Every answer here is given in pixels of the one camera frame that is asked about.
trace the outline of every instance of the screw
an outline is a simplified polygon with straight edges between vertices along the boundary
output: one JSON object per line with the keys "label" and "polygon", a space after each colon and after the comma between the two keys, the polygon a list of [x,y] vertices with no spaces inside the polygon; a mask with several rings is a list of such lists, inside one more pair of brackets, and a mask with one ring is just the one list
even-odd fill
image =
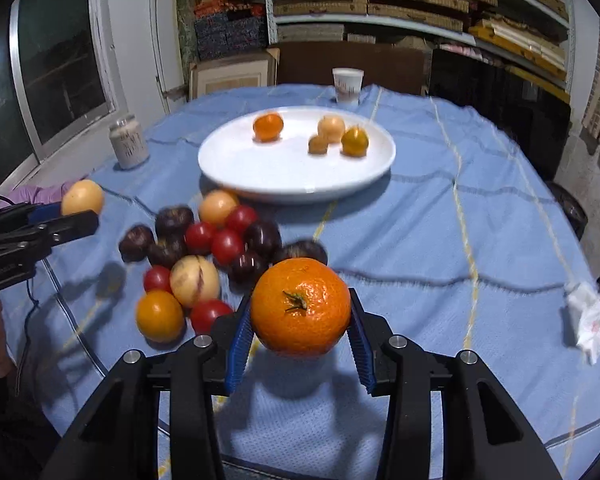
{"label": "screw", "polygon": [[213,342],[213,340],[211,339],[211,336],[209,336],[209,335],[197,335],[196,338],[193,340],[193,344],[195,346],[197,346],[198,348],[206,348],[212,342]]}
{"label": "screw", "polygon": [[478,354],[471,350],[463,350],[460,352],[462,362],[468,365],[475,365],[478,362]]}
{"label": "screw", "polygon": [[133,363],[137,363],[140,360],[140,357],[140,352],[138,350],[128,350],[122,356],[122,359],[125,363],[132,365]]}
{"label": "screw", "polygon": [[389,345],[394,348],[404,348],[407,346],[407,338],[403,335],[392,335],[389,338]]}

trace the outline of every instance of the white paper cup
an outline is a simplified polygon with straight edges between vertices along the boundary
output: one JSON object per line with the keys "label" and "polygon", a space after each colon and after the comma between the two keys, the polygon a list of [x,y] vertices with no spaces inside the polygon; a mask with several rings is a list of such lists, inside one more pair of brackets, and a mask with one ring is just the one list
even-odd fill
{"label": "white paper cup", "polygon": [[339,103],[357,103],[362,88],[364,70],[355,68],[334,68],[333,85],[336,89],[336,101]]}

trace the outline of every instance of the white plate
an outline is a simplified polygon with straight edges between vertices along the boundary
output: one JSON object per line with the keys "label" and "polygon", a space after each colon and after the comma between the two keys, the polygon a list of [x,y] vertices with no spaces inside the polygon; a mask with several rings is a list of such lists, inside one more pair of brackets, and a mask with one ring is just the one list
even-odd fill
{"label": "white plate", "polygon": [[[277,112],[285,123],[280,140],[253,141],[253,121]],[[326,155],[309,155],[309,138],[327,114],[342,117],[347,128],[358,124],[369,136],[366,156],[352,158],[330,144]],[[334,200],[369,186],[385,174],[395,158],[391,135],[369,119],[333,108],[315,106],[274,108],[238,117],[220,126],[202,143],[198,164],[221,187],[275,203]]]}

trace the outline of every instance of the patterned fabric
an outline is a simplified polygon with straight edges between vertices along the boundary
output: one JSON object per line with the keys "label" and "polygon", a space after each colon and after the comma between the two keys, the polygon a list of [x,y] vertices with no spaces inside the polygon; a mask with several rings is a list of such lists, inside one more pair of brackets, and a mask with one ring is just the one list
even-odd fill
{"label": "patterned fabric", "polygon": [[[55,248],[40,263],[25,378],[59,431],[129,348],[153,348],[138,333],[134,305],[146,262],[125,266],[116,245],[163,206],[196,207],[212,184],[198,148],[237,116],[291,105],[337,108],[333,88],[241,88],[192,101],[146,132],[151,157],[131,171],[106,162],[91,178],[107,191],[100,229]],[[397,145],[391,171],[330,204],[258,205],[283,240],[316,235],[330,265],[363,306],[424,349],[480,354],[538,432],[564,478],[576,480],[600,451],[600,359],[586,365],[566,322],[564,283],[594,283],[562,210],[529,162],[472,108],[363,89],[348,108],[384,126]],[[222,299],[239,297],[221,275]],[[2,294],[8,341],[24,343],[24,285]],[[193,336],[190,328],[185,338]],[[290,361],[262,347],[235,394],[216,402],[221,452],[231,478],[375,478],[387,398],[358,383],[343,338],[322,359]],[[442,476],[440,398],[432,395],[430,476]],[[160,407],[160,474],[169,475],[168,402]]]}

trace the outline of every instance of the blue tablecloth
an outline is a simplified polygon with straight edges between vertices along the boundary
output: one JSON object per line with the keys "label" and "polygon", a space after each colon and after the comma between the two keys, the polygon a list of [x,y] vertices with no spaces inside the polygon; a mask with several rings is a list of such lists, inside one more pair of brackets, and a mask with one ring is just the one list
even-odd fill
{"label": "blue tablecloth", "polygon": [[[151,157],[131,171],[107,161],[91,178],[107,192],[94,237],[56,248],[39,264],[25,378],[64,431],[101,377],[129,348],[155,354],[138,333],[134,306],[146,262],[125,266],[117,243],[163,206],[196,203],[212,185],[198,147],[220,124],[289,105],[337,107],[333,89],[277,86],[218,92],[148,128]],[[394,136],[391,171],[337,203],[257,205],[283,240],[317,230],[330,265],[356,288],[366,310],[424,349],[474,348],[538,432],[558,469],[576,480],[600,451],[600,359],[587,365],[566,323],[564,284],[593,283],[560,207],[519,148],[471,108],[376,86],[348,108]],[[29,309],[23,285],[2,293],[8,341],[17,356]],[[238,304],[222,276],[222,298]],[[193,335],[189,328],[186,338]],[[228,460],[268,471],[372,479],[387,399],[358,383],[346,338],[317,362],[258,350],[238,391],[216,413]],[[160,407],[168,422],[168,403]],[[430,476],[442,476],[440,399],[432,396]],[[159,434],[160,473],[169,475]],[[232,468],[230,478],[251,478]]]}

